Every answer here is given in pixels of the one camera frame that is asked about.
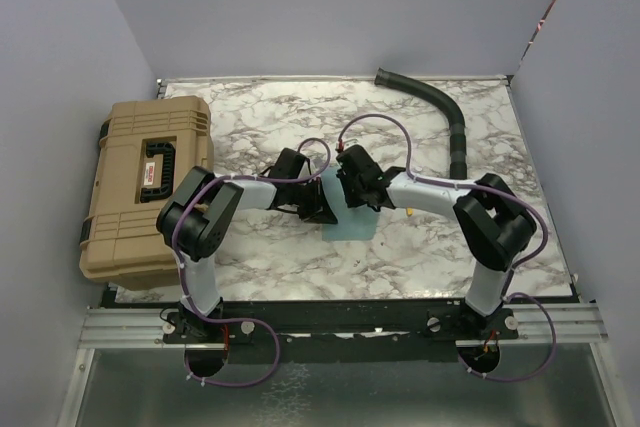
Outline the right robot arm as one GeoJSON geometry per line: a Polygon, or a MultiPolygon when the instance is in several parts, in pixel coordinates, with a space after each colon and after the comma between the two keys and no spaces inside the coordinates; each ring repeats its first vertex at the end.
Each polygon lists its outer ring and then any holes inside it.
{"type": "Polygon", "coordinates": [[[534,217],[502,178],[486,174],[462,187],[446,179],[418,178],[402,167],[382,170],[359,145],[340,152],[337,162],[350,208],[414,209],[458,222],[475,260],[459,325],[472,338],[491,331],[509,270],[537,231],[534,217]]]}

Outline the teal envelope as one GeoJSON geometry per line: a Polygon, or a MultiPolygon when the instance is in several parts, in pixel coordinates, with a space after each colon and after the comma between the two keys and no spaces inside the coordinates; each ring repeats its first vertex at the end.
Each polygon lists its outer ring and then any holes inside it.
{"type": "Polygon", "coordinates": [[[370,241],[373,239],[379,214],[366,205],[350,208],[337,177],[336,166],[327,168],[321,175],[325,196],[338,223],[322,227],[322,240],[326,242],[370,241]]]}

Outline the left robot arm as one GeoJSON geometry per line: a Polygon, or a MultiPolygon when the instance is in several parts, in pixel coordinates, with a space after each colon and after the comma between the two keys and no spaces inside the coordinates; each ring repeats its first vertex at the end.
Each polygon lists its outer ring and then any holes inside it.
{"type": "Polygon", "coordinates": [[[309,173],[310,159],[285,148],[275,164],[257,176],[217,176],[194,167],[160,211],[156,228],[176,261],[182,289],[181,310],[186,329],[206,342],[220,332],[223,320],[215,312],[222,304],[214,254],[234,215],[244,210],[277,211],[291,207],[301,221],[335,225],[336,215],[325,196],[321,173],[309,173]]]}

